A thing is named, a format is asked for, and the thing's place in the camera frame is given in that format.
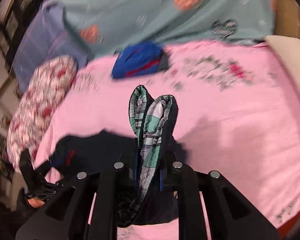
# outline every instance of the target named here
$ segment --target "pink bed sheet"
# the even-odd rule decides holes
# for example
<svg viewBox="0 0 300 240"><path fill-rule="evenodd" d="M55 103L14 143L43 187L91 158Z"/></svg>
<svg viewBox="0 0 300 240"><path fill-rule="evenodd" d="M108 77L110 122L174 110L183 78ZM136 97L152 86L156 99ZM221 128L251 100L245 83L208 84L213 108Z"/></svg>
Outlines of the pink bed sheet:
<svg viewBox="0 0 300 240"><path fill-rule="evenodd" d="M115 56L80 70L53 115L35 166L67 134L89 136L106 129L133 137L128 104L134 88L143 84L153 98L175 96L179 113L173 136L187 150L187 163L200 172L220 171L281 226L300 211L300 101L281 63L265 43L198 41L165 50L171 63L166 73L113 81ZM60 174L52 170L46 178L55 182ZM131 226L124 235L177 239L177 227L177 221Z"/></svg>

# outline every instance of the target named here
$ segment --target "blue garment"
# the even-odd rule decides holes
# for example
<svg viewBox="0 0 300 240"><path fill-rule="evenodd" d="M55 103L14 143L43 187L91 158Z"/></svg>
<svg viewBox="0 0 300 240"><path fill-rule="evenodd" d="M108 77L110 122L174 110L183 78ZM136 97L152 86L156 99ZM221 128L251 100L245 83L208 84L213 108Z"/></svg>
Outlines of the blue garment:
<svg viewBox="0 0 300 240"><path fill-rule="evenodd" d="M162 48L150 41L126 47L117 58L112 77L120 79L158 71Z"/></svg>
<svg viewBox="0 0 300 240"><path fill-rule="evenodd" d="M66 20L78 37L98 27L94 56L113 54L131 44L151 40L171 44L199 39L255 44L272 35L271 0L50 0L66 8Z"/></svg>
<svg viewBox="0 0 300 240"><path fill-rule="evenodd" d="M23 36L12 63L20 91L26 91L34 70L45 61L70 55L80 69L87 64L88 51L67 31L63 7L43 5Z"/></svg>

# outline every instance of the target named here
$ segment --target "black garment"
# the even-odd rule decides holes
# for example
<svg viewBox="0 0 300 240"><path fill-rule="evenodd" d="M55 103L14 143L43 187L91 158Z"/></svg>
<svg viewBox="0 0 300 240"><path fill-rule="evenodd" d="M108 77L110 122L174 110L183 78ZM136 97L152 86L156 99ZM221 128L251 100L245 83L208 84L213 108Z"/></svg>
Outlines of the black garment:
<svg viewBox="0 0 300 240"><path fill-rule="evenodd" d="M55 167L64 176L76 176L85 171L92 175L100 173L103 169L112 166L119 161L121 154L129 155L133 151L133 138L118 136L106 131L80 138L66 136L56 145L54 154L50 157L52 167ZM184 158L184 152L174 140L169 146L170 150L178 149L178 155ZM120 210L131 203L135 193L119 195ZM168 223L178 217L178 201L173 192L160 191L160 172L155 175L149 188L146 200L138 218L133 222L135 225L149 225Z"/></svg>
<svg viewBox="0 0 300 240"><path fill-rule="evenodd" d="M24 222L19 211L12 212L0 204L0 240L14 240Z"/></svg>
<svg viewBox="0 0 300 240"><path fill-rule="evenodd" d="M105 130L90 137L66 136L56 145L50 161L64 176L84 171L89 175L118 162L122 153L131 152L133 138L122 137Z"/></svg>

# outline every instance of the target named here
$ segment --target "plaid fabric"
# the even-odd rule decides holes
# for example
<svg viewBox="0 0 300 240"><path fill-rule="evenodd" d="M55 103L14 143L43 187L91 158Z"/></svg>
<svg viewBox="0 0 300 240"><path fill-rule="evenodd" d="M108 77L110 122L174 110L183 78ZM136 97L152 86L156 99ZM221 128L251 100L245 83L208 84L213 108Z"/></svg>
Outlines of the plaid fabric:
<svg viewBox="0 0 300 240"><path fill-rule="evenodd" d="M130 124L138 137L140 155L143 160L138 189L140 200L145 199L157 168L162 128L168 119L173 103L173 96L166 95L158 97L149 107L146 107L147 98L146 88L138 86L131 96L129 109Z"/></svg>

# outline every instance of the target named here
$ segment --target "folded cloth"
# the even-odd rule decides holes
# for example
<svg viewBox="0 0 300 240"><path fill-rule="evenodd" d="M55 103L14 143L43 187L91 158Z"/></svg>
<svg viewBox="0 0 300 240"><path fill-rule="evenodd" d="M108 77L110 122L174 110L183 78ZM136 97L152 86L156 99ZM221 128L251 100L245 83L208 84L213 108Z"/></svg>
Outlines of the folded cloth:
<svg viewBox="0 0 300 240"><path fill-rule="evenodd" d="M151 41L126 47L118 56L112 77L120 79L147 75L169 68L167 55L162 47Z"/></svg>
<svg viewBox="0 0 300 240"><path fill-rule="evenodd" d="M34 161L42 136L75 74L76 63L70 56L49 60L34 71L8 130L7 152L15 171L20 172L20 154L26 148Z"/></svg>
<svg viewBox="0 0 300 240"><path fill-rule="evenodd" d="M119 205L120 227L138 224L138 216L142 217L140 214L144 213L143 207L158 196L154 192L159 192L159 163L172 140L177 115L178 106L173 96L160 96L153 100L144 86L140 85L134 90L130 98L129 119L138 138L138 190L133 200L129 200L131 203L126 210L121 209L124 205ZM169 193L160 193L168 203ZM170 197L170 202L173 202L173 195Z"/></svg>

